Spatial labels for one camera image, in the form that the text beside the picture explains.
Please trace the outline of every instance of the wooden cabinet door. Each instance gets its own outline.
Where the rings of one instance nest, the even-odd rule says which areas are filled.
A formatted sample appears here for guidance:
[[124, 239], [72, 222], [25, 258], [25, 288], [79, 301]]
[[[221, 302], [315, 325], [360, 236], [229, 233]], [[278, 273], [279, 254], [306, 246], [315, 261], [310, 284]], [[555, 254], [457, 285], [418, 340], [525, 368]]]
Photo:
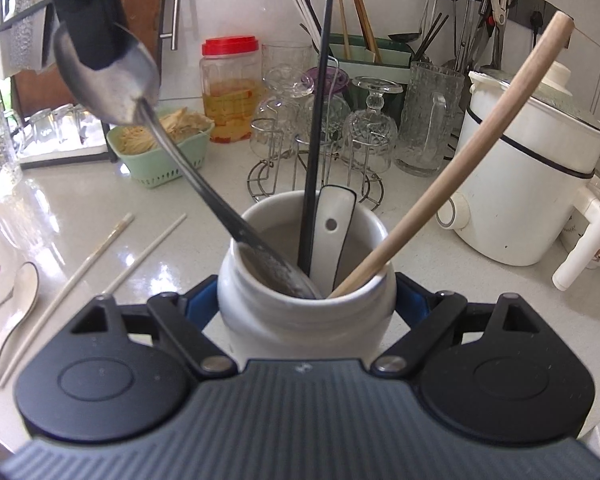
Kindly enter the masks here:
[[[129, 30], [144, 43], [156, 62], [160, 63], [160, 17], [163, 0], [122, 0]], [[58, 108], [75, 99], [53, 66], [42, 73], [23, 70], [15, 75], [20, 113], [30, 116], [44, 108]]]

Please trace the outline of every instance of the cabinet handle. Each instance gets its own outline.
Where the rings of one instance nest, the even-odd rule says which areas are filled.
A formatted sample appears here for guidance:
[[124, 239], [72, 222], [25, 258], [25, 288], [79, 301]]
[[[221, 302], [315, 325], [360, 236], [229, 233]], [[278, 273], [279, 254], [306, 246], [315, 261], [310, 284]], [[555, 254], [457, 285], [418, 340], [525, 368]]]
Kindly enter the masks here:
[[171, 17], [171, 32], [163, 32], [161, 40], [171, 38], [171, 50], [178, 49], [178, 29], [180, 28], [180, 0], [173, 0], [173, 16]]

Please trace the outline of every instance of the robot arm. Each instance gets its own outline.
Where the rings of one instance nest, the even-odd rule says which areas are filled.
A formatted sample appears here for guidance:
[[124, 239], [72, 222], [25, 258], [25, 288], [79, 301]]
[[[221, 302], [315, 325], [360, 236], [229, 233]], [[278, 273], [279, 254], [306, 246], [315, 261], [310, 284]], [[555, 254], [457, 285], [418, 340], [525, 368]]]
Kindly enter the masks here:
[[126, 43], [117, 25], [126, 27], [126, 16], [120, 0], [53, 2], [83, 65], [100, 70], [122, 57]]

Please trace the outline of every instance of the white kettle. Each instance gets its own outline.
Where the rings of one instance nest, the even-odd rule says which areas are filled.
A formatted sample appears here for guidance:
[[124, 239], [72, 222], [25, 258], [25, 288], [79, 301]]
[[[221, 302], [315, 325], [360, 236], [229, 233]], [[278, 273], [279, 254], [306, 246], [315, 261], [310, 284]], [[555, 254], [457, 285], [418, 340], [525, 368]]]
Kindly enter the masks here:
[[[600, 248], [600, 200], [588, 184], [600, 156], [600, 122], [579, 108], [565, 85], [567, 67], [554, 63], [474, 172], [438, 211], [438, 223], [498, 262], [538, 262], [560, 234], [574, 208], [589, 227], [554, 284], [566, 290]], [[512, 76], [471, 72], [471, 104], [458, 150], [468, 142]]]

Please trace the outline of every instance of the white ceramic spoon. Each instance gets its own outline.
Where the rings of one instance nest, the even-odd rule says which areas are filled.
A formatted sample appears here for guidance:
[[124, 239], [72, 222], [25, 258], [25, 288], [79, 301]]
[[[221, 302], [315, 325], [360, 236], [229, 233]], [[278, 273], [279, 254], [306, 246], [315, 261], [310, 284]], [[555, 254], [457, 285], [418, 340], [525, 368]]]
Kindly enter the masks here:
[[13, 280], [13, 297], [11, 301], [15, 306], [15, 312], [11, 314], [0, 332], [0, 355], [13, 331], [33, 310], [38, 298], [39, 285], [40, 277], [35, 264], [31, 262], [22, 264]]
[[318, 196], [309, 277], [324, 298], [333, 291], [356, 201], [355, 191], [342, 186], [324, 186]]

